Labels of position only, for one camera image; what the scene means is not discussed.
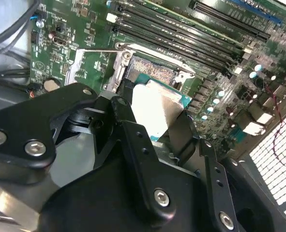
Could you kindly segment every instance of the capacitor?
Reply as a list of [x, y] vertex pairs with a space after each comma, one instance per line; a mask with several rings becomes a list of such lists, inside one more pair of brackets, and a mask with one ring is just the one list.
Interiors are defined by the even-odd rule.
[[56, 35], [57, 35], [57, 33], [56, 33], [55, 31], [51, 31], [51, 32], [49, 32], [49, 34], [48, 34], [48, 38], [49, 38], [50, 40], [53, 40], [53, 38], [54, 38]]
[[228, 115], [230, 115], [230, 116], [233, 116], [233, 115], [234, 115], [233, 110], [232, 110], [230, 107], [227, 107], [227, 108], [226, 108], [226, 112], [227, 112]]
[[219, 104], [220, 100], [217, 97], [212, 97], [211, 98], [212, 103], [214, 104]]
[[257, 64], [256, 66], [255, 66], [255, 68], [254, 68], [254, 70], [256, 71], [256, 72], [259, 72], [259, 71], [261, 71], [262, 70], [262, 65], [261, 64]]
[[274, 73], [270, 72], [269, 70], [264, 69], [262, 72], [263, 72], [263, 73], [267, 76], [267, 78], [270, 79], [271, 81], [276, 80], [276, 75], [275, 75]]
[[225, 91], [222, 88], [217, 89], [216, 92], [217, 92], [217, 95], [221, 98], [225, 95]]
[[248, 76], [249, 76], [251, 79], [253, 79], [253, 78], [255, 78], [255, 77], [257, 76], [257, 73], [256, 73], [256, 72], [253, 72], [253, 71], [249, 71]]
[[250, 95], [247, 95], [245, 99], [249, 102], [249, 104], [254, 102], [254, 99]]
[[258, 97], [258, 94], [256, 94], [254, 91], [250, 91], [249, 95], [253, 98], [256, 99]]
[[201, 113], [200, 116], [201, 116], [201, 119], [204, 121], [208, 118], [206, 113]]
[[212, 105], [206, 105], [207, 112], [211, 113], [214, 111], [214, 107]]
[[228, 119], [228, 123], [229, 123], [229, 126], [231, 128], [235, 128], [236, 127], [236, 123], [231, 118]]
[[254, 81], [253, 81], [254, 85], [257, 86], [258, 88], [260, 89], [264, 89], [264, 81], [262, 78], [256, 78]]

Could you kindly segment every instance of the black cable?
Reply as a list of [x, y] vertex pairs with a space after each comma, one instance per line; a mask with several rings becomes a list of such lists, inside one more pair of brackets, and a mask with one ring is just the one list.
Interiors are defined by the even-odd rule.
[[17, 43], [17, 41], [21, 38], [21, 36], [26, 32], [29, 25], [30, 25], [30, 20], [25, 23], [23, 28], [20, 30], [20, 32], [17, 34], [17, 36], [13, 39], [13, 41], [11, 41], [9, 43], [9, 45], [0, 49], [0, 54], [7, 53], [9, 50], [12, 49], [15, 46], [15, 44]]
[[31, 7], [27, 9], [27, 11], [16, 22], [14, 22], [13, 25], [0, 34], [0, 43], [10, 38], [13, 34], [15, 34], [16, 31], [19, 30], [19, 28], [22, 27], [24, 23], [28, 22], [34, 12], [37, 10], [39, 4], [40, 0], [34, 0]]
[[29, 73], [23, 73], [23, 74], [11, 74], [11, 75], [4, 75], [0, 76], [0, 80], [6, 80], [6, 79], [18, 79], [18, 78], [29, 78]]
[[10, 69], [10, 70], [4, 70], [4, 71], [0, 71], [0, 77], [4, 77], [7, 75], [15, 75], [15, 74], [26, 74], [26, 73], [30, 73], [29, 69]]
[[28, 58], [25, 58], [19, 54], [17, 54], [16, 52], [13, 52], [13, 51], [8, 51], [7, 53], [5, 53], [4, 55], [8, 56], [8, 57], [12, 57], [14, 58], [15, 60], [27, 65], [27, 66], [30, 66], [30, 60]]

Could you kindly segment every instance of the green circuit board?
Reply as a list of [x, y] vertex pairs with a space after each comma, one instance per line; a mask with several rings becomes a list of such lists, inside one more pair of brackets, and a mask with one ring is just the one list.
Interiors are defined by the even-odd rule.
[[[220, 156], [226, 154], [221, 148], [224, 139], [236, 143], [246, 136], [239, 128], [228, 126], [225, 111], [231, 107], [237, 114], [249, 107], [249, 101], [238, 97], [241, 86], [258, 95], [265, 93], [249, 78], [255, 66], [260, 64], [266, 72], [276, 75], [274, 82], [278, 85], [286, 82], [286, 7], [272, 0], [43, 0], [39, 9], [46, 17], [42, 28], [34, 23], [32, 30], [32, 82], [41, 84], [54, 78], [64, 85], [79, 48], [114, 49], [118, 42], [136, 43], [179, 57], [195, 71], [194, 77], [180, 89], [196, 102], [195, 106], [190, 105], [189, 115], [200, 135], [211, 140]], [[122, 22], [109, 23], [108, 13], [122, 17]], [[188, 38], [195, 38], [191, 47], [178, 34], [180, 30], [190, 33]], [[178, 35], [170, 40], [172, 33]], [[61, 37], [64, 44], [56, 43], [52, 36]], [[140, 56], [178, 71], [172, 64]], [[75, 81], [100, 93], [113, 75], [115, 58], [116, 53], [85, 54]], [[256, 78], [270, 85], [266, 72], [257, 72]], [[214, 105], [212, 97], [219, 89], [225, 95]], [[207, 113], [206, 107], [211, 104], [214, 111], [203, 120], [201, 115]]]

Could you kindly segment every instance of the screw hole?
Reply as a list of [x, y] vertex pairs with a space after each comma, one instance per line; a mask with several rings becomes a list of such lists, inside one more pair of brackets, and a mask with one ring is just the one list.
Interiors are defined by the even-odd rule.
[[215, 171], [218, 172], [218, 173], [221, 173], [221, 171], [218, 168], [216, 168], [216, 167], [215, 167]]
[[127, 105], [127, 102], [122, 98], [118, 98], [118, 102], [122, 105]]
[[216, 180], [216, 182], [217, 182], [217, 184], [218, 184], [220, 187], [223, 187], [223, 186], [224, 186], [223, 183], [221, 183], [220, 180]]
[[143, 148], [142, 152], [143, 152], [144, 155], [148, 155], [149, 154], [149, 151], [146, 148]]
[[96, 129], [100, 129], [104, 125], [103, 121], [101, 120], [96, 120], [93, 124], [93, 127]]
[[141, 132], [136, 132], [136, 135], [137, 135], [139, 138], [143, 138], [143, 135], [141, 134]]
[[87, 95], [92, 95], [91, 91], [88, 89], [84, 89], [83, 92]]

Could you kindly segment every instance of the red wire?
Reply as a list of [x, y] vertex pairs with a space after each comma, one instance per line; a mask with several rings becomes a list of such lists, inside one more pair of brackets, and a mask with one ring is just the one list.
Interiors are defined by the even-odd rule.
[[274, 135], [274, 139], [273, 139], [273, 153], [275, 155], [275, 157], [277, 158], [277, 160], [283, 165], [286, 167], [286, 165], [281, 161], [281, 159], [279, 158], [278, 154], [276, 153], [276, 148], [275, 148], [275, 143], [276, 143], [276, 139], [278, 138], [279, 135], [281, 135], [280, 131], [281, 129], [283, 128], [284, 126], [284, 121], [283, 121], [283, 118], [282, 118], [282, 115], [280, 113], [280, 110], [278, 108], [278, 103], [277, 103], [277, 99], [276, 99], [276, 95], [272, 93], [272, 91], [266, 87], [266, 90], [273, 96], [273, 100], [274, 100], [274, 103], [275, 103], [275, 108], [276, 108], [276, 111], [277, 111], [277, 114], [279, 116], [279, 121], [280, 121], [280, 127], [279, 129], [277, 130], [277, 132], [275, 133]]

